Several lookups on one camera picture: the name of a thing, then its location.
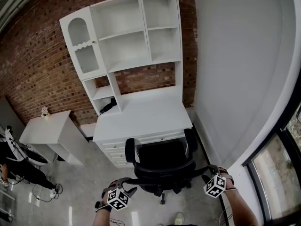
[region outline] flower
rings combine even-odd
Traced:
[[[44,106],[44,107],[41,109],[41,113],[42,113],[41,116],[47,116],[47,115],[48,115],[48,108],[47,108],[46,106]]]

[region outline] brick wall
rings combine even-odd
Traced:
[[[46,105],[51,113],[72,110],[76,124],[96,122],[96,113],[72,65],[59,19],[104,0],[30,0],[0,34],[0,97],[6,96],[26,124]],[[197,69],[194,0],[180,0],[184,58],[183,102],[193,103]],[[174,64],[116,73],[122,94],[174,85]],[[107,85],[104,79],[95,81]]]

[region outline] black office chair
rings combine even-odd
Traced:
[[[160,197],[161,204],[165,204],[165,190],[173,190],[178,194],[182,188],[191,187],[191,175],[196,163],[192,153],[198,145],[191,129],[184,130],[188,148],[180,140],[156,145],[143,145],[137,152],[139,163],[135,160],[135,140],[130,138],[126,142],[127,162],[133,163],[135,174],[139,179],[156,181],[156,185],[140,185],[146,192]]]

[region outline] wristwatch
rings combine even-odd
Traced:
[[[104,204],[103,201],[97,201],[95,204],[95,212],[98,212],[100,209],[105,209],[111,213],[112,207],[109,204]]]

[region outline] chair armrest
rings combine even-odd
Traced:
[[[126,159],[127,159],[127,162],[131,162],[131,163],[136,162],[134,138],[130,138],[126,141]]]
[[[185,129],[184,134],[188,143],[189,151],[195,152],[198,149],[198,144],[192,129]]]

